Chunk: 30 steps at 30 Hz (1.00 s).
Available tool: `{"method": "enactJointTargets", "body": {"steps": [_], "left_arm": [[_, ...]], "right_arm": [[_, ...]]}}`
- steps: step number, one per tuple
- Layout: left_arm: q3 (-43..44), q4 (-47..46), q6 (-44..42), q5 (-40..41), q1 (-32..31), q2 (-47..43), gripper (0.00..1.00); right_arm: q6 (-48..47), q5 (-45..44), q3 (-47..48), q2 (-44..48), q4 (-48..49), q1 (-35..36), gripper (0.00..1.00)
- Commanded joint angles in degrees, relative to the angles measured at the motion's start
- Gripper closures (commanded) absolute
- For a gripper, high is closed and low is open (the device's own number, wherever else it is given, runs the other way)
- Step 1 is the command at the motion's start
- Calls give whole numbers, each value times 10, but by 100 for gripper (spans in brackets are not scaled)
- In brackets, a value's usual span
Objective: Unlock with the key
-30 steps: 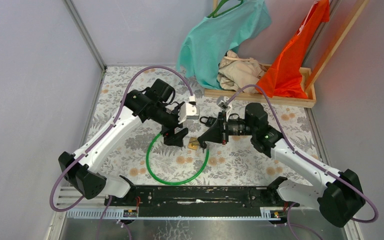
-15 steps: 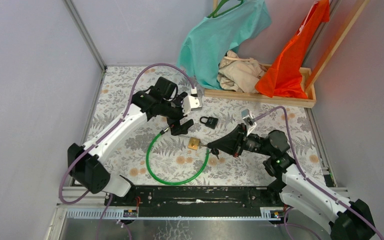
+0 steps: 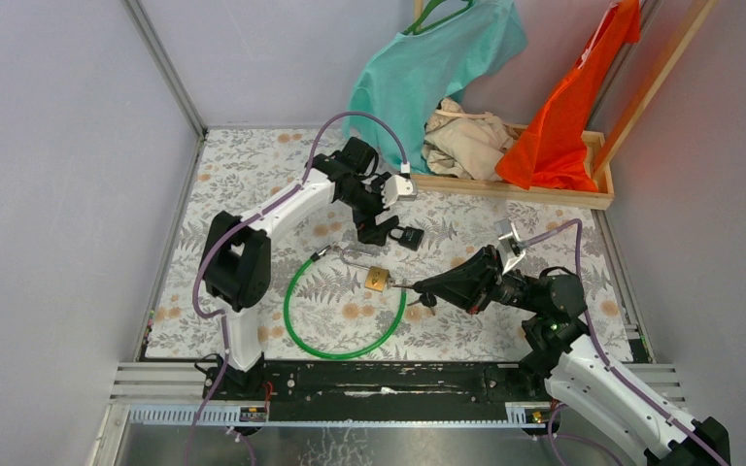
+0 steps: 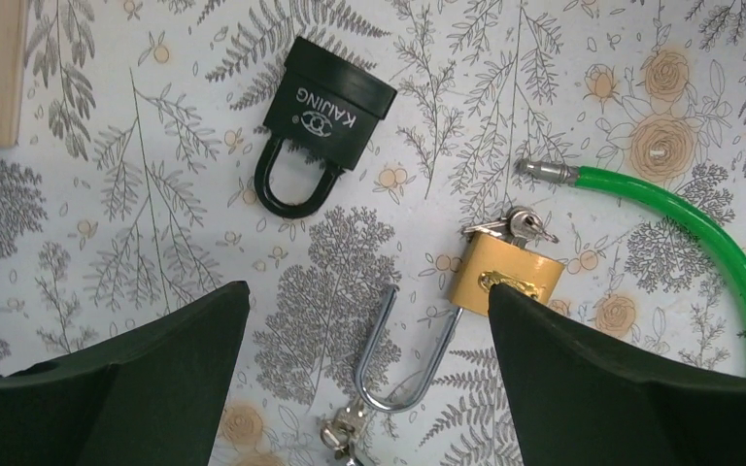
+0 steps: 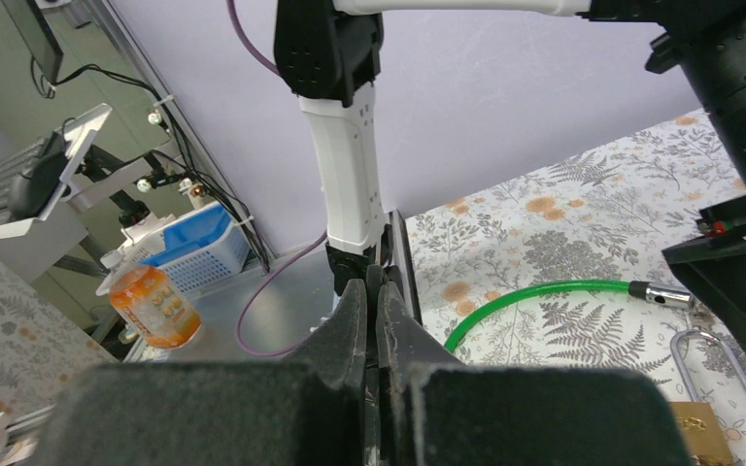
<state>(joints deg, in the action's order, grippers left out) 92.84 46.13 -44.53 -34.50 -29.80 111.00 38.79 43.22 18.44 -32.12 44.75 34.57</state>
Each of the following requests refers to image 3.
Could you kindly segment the black padlock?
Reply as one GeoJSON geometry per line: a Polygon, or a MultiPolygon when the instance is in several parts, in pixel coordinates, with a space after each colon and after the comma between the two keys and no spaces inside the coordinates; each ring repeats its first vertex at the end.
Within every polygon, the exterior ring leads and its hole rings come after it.
{"type": "Polygon", "coordinates": [[[418,251],[424,239],[424,231],[421,228],[411,226],[396,226],[389,232],[388,236],[400,246],[411,251],[418,251]]]}

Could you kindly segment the brass padlock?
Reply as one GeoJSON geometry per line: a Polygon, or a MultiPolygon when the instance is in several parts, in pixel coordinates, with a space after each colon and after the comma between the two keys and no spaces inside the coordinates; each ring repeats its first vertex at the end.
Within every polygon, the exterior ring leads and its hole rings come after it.
{"type": "Polygon", "coordinates": [[[339,254],[341,262],[366,273],[364,287],[371,291],[383,292],[390,286],[390,271],[378,265],[363,262],[363,259],[374,259],[376,255],[366,250],[350,248],[345,254],[339,254]]]}

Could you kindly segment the green cable lock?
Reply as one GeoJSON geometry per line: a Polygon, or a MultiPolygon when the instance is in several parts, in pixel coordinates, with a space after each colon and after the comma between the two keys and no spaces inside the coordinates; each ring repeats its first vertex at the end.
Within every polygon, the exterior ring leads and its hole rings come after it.
{"type": "Polygon", "coordinates": [[[399,329],[407,294],[364,287],[365,272],[345,265],[325,246],[292,276],[283,301],[292,343],[310,356],[350,360],[376,351],[399,329]]]}

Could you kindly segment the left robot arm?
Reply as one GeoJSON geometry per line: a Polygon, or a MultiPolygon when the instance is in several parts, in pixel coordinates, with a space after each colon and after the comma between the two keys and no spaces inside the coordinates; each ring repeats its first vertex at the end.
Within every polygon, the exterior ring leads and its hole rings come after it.
{"type": "Polygon", "coordinates": [[[192,304],[200,317],[220,319],[220,354],[229,367],[224,383],[238,398],[252,398],[262,386],[255,364],[263,351],[252,308],[271,284],[274,244],[309,215],[339,202],[351,209],[358,240],[381,247],[398,218],[379,221],[378,216],[418,194],[409,165],[398,174],[369,173],[377,158],[371,146],[353,137],[330,155],[312,155],[302,180],[262,204],[239,216],[221,211],[211,221],[192,304]]]}

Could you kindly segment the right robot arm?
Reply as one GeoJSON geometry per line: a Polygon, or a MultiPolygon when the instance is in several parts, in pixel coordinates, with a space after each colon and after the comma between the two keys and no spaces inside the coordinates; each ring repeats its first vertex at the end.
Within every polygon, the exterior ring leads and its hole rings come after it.
{"type": "Polygon", "coordinates": [[[412,284],[471,315],[497,303],[531,312],[523,323],[530,353],[519,363],[520,391],[548,394],[612,440],[637,465],[728,465],[729,434],[714,417],[698,420],[639,379],[604,349],[584,315],[580,278],[563,267],[536,277],[505,268],[493,246],[458,267],[412,284]]]}

